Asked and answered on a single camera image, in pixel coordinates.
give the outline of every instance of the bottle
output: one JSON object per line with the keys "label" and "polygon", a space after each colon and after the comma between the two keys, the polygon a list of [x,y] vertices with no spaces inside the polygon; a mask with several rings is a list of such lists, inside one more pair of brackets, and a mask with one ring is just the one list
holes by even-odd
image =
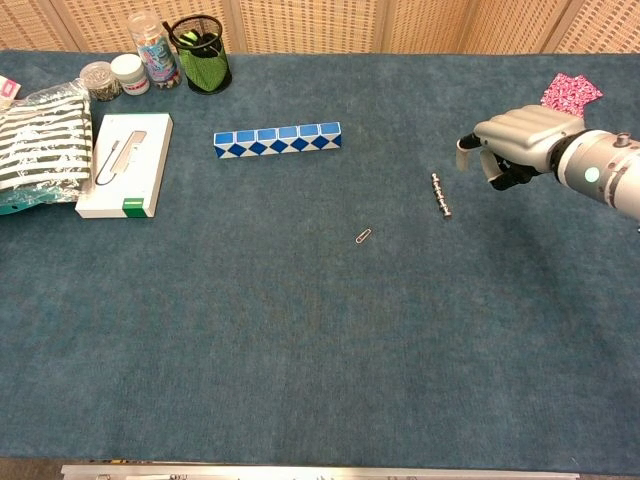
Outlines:
{"label": "bottle", "polygon": [[179,85],[180,69],[157,15],[144,10],[136,12],[129,16],[128,29],[154,85],[160,88]]}
{"label": "bottle", "polygon": [[129,95],[142,95],[149,90],[149,79],[138,55],[125,53],[111,61],[111,72]]}

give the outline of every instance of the jar lid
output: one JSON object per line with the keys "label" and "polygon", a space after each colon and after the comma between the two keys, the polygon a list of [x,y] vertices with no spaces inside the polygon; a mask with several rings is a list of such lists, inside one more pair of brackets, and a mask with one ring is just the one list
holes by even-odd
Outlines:
{"label": "jar lid", "polygon": [[114,58],[111,61],[111,71],[116,76],[127,76],[140,72],[144,67],[142,60],[138,55],[133,53],[125,53]]}
{"label": "jar lid", "polygon": [[80,71],[80,78],[89,90],[106,87],[115,80],[108,62],[93,62]]}
{"label": "jar lid", "polygon": [[142,10],[129,15],[127,22],[129,30],[143,33],[156,30],[160,23],[160,18],[153,12]]}

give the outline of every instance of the pen holder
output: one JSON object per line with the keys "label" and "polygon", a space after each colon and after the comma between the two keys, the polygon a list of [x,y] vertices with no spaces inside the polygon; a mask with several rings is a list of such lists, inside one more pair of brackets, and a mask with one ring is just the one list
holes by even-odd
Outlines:
{"label": "pen holder", "polygon": [[162,25],[176,47],[189,88],[201,94],[219,93],[231,83],[222,43],[222,24],[208,15],[194,15],[173,26]]}

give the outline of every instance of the pink cloth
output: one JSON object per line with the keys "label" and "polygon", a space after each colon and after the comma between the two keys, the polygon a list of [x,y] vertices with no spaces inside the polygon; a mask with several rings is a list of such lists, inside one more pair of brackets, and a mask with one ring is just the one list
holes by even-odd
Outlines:
{"label": "pink cloth", "polygon": [[583,117],[584,106],[597,100],[602,95],[602,92],[587,80],[584,75],[570,77],[564,73],[558,73],[544,91],[540,104],[554,110]]}

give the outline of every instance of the paper clip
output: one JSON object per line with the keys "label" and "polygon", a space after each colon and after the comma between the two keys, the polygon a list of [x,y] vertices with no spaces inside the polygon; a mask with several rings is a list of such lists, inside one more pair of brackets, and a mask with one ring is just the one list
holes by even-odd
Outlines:
{"label": "paper clip", "polygon": [[371,235],[371,229],[367,228],[364,232],[362,232],[360,235],[356,237],[356,243],[360,245],[362,242],[364,242],[367,239],[369,235]]}

